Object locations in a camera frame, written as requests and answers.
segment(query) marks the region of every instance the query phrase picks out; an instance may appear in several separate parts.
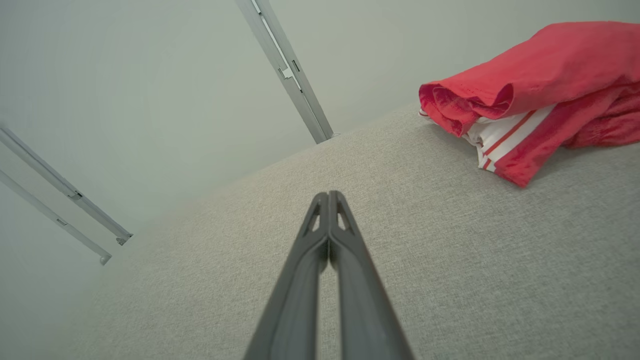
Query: textured fabric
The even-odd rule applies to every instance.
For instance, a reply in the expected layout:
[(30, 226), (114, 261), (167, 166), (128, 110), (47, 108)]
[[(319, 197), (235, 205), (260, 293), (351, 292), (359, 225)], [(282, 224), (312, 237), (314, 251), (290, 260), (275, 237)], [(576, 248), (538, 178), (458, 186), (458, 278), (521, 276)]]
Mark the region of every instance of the textured fabric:
[[(474, 126), (503, 129), (497, 142), (479, 144), (481, 167), (525, 187), (561, 144), (640, 141), (638, 43), (640, 24), (549, 25), (484, 64), (422, 85), (422, 110), (458, 137)], [(506, 121), (512, 116), (519, 121)], [(477, 125), (483, 117), (498, 120)]]
[[(61, 359), (239, 359), (311, 199), (346, 196), (416, 358), (640, 353), (640, 145), (560, 150), (527, 189), (415, 104), (159, 219), (104, 267)], [(321, 358), (339, 358), (337, 276)]]

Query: metal bar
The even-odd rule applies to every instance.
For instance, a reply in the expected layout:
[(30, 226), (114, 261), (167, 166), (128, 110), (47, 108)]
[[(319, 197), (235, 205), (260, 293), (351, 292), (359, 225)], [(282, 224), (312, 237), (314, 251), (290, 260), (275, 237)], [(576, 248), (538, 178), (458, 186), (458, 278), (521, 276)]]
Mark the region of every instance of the metal bar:
[(293, 74), (298, 80), (300, 89), (305, 95), (308, 105), (311, 108), (312, 113), (315, 115), (320, 128), (323, 130), (324, 136), (327, 139), (330, 139), (333, 136), (331, 125), (329, 125), (329, 121), (326, 119), (326, 115), (322, 110), (322, 106), (320, 106), (320, 102), (318, 101), (316, 94), (311, 88), (311, 84), (309, 83), (307, 75), (302, 68), (302, 64), (296, 56), (296, 53), (293, 51), (293, 47), (291, 46), (289, 39), (287, 39), (287, 35), (284, 33), (284, 30), (282, 29), (282, 26), (278, 21), (278, 17), (276, 17), (276, 14), (272, 9), (269, 0), (254, 1), (260, 8), (262, 16), (266, 20), (267, 24), (269, 24), (269, 28), (271, 29), (273, 36), (278, 42), (278, 45), (280, 46), (285, 59), (289, 62), (289, 64), (291, 64), (292, 69), (296, 69)]
[(35, 151), (31, 150), (16, 134), (7, 128), (0, 128), (0, 142), (5, 144), (20, 159), (27, 163), (40, 176), (52, 184), (61, 193), (65, 194), (73, 203), (83, 209), (89, 216), (98, 221), (102, 226), (111, 231), (117, 238), (128, 240), (132, 234), (115, 222), (107, 213), (98, 208), (91, 200), (87, 199), (75, 186), (71, 185), (62, 175), (44, 161)]
[[(302, 121), (304, 121), (307, 129), (311, 133), (311, 136), (314, 138), (314, 141), (316, 143), (321, 143), (325, 140), (330, 139), (332, 137), (333, 131), (331, 131), (331, 127), (328, 125), (326, 117), (324, 117), (324, 113), (321, 112), (322, 109), (319, 107), (319, 104), (317, 104), (316, 109), (320, 109), (320, 117), (321, 119), (324, 119), (324, 122), (326, 123), (325, 126), (323, 126), (323, 123), (320, 123), (318, 121), (318, 115), (315, 113), (314, 108), (312, 108), (310, 105), (313, 103), (315, 106), (315, 104), (317, 103), (317, 99), (315, 101), (313, 100), (315, 99), (315, 95), (313, 94), (310, 85), (308, 85), (308, 81), (303, 88), (298, 77), (298, 74), (300, 74), (300, 72), (298, 72), (298, 68), (296, 68), (295, 66), (288, 66), (287, 64), (286, 54), (284, 53), (284, 49), (281, 47), (280, 41), (278, 40), (278, 37), (283, 38), (283, 36), (276, 36), (276, 33), (272, 28), (272, 24), (277, 24), (277, 19), (267, 19), (265, 13), (259, 7), (259, 3), (257, 1), (236, 0), (236, 3), (240, 8), (240, 11), (243, 13), (247, 23), (249, 24), (249, 27), (251, 27), (253, 34), (262, 47), (262, 50), (267, 56), (267, 59), (271, 63), (273, 70), (278, 74), (280, 82), (287, 91), (287, 94), (291, 98), (293, 105), (296, 107), (298, 113), (300, 114), (300, 117), (302, 118)], [(311, 103), (309, 103), (307, 93), (313, 97)]]
[(106, 252), (100, 245), (91, 241), (91, 239), (87, 238), (83, 233), (78, 231), (75, 227), (73, 227), (70, 223), (64, 221), (61, 217), (59, 217), (56, 213), (54, 213), (51, 209), (49, 209), (45, 204), (40, 202), (40, 200), (36, 199), (35, 196), (31, 195), (27, 190), (21, 187), (18, 183), (16, 183), (9, 175), (5, 174), (2, 170), (0, 170), (0, 181), (2, 181), (6, 186), (8, 186), (11, 190), (13, 190), (16, 194), (20, 195), (24, 200), (33, 205), (39, 212), (41, 212), (44, 216), (49, 218), (51, 221), (55, 222), (58, 226), (68, 232), (71, 236), (78, 239), (84, 246), (91, 249), (93, 252), (100, 256), (100, 263), (106, 264), (109, 259), (111, 259), (111, 254)]

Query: gray fabric surface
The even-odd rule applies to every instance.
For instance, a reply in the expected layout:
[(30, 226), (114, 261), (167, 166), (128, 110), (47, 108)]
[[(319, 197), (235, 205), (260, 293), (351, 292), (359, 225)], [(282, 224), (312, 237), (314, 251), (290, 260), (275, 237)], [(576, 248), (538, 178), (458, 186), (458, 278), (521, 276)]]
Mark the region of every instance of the gray fabric surface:
[[(137, 234), (64, 334), (64, 359), (238, 359), (312, 197), (355, 214), (416, 358), (637, 357), (640, 145), (561, 149), (525, 190), (397, 111)], [(319, 348), (339, 358), (337, 277)]]

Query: striped trim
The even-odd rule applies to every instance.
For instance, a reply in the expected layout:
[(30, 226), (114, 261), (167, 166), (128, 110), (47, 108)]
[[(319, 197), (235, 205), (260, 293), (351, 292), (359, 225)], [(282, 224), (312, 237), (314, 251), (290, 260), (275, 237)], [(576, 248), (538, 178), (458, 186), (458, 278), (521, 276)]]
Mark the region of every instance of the striped trim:
[(483, 161), (484, 161), (484, 165), (478, 166), (479, 168), (490, 171), (490, 172), (495, 172), (495, 161), (491, 161), (490, 158), (484, 158)]
[(504, 137), (514, 126), (516, 126), (528, 113), (512, 115), (500, 119), (499, 121), (491, 124), (486, 124), (484, 127), (479, 127), (479, 137), (482, 138), (482, 150), (483, 154), (493, 146), (496, 142)]
[(500, 137), (491, 146), (483, 147), (483, 152), (487, 156), (491, 156), (491, 160), (496, 163), (503, 156), (513, 150), (519, 143), (524, 141), (543, 120), (553, 111), (555, 105), (547, 106), (536, 111), (532, 111), (523, 116), (505, 135)]
[(509, 131), (507, 131), (506, 134), (502, 135), (500, 140), (496, 141), (493, 145), (491, 145), (491, 147), (484, 152), (484, 155), (491, 154), (491, 152), (494, 151), (496, 147), (500, 146), (500, 144), (502, 144), (505, 140), (507, 140), (509, 136), (515, 133), (518, 129), (520, 129), (520, 126), (524, 125), (524, 123), (527, 122), (527, 120), (529, 120), (535, 112), (536, 110), (533, 110), (533, 111), (530, 111), (528, 114), (524, 115), (522, 120), (518, 121), (518, 123), (514, 127), (512, 127)]

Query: folded clothing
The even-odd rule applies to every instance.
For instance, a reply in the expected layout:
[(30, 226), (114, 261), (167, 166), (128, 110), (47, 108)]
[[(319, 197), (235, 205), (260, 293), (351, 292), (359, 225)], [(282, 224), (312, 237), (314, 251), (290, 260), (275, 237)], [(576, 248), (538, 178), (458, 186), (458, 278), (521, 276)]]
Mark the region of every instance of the folded clothing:
[(640, 24), (565, 22), (458, 75), (420, 105), (478, 149), (479, 167), (525, 187), (556, 149), (640, 141)]

